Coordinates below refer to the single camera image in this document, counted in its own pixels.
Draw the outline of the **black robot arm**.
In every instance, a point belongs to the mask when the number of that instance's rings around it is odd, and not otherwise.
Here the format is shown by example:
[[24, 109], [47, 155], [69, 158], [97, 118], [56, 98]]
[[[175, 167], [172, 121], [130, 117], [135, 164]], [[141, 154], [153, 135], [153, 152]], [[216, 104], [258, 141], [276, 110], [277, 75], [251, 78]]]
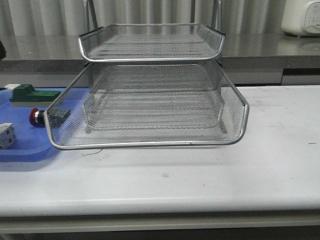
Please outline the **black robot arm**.
[[0, 41], [0, 60], [4, 59], [7, 55], [6, 49], [3, 43]]

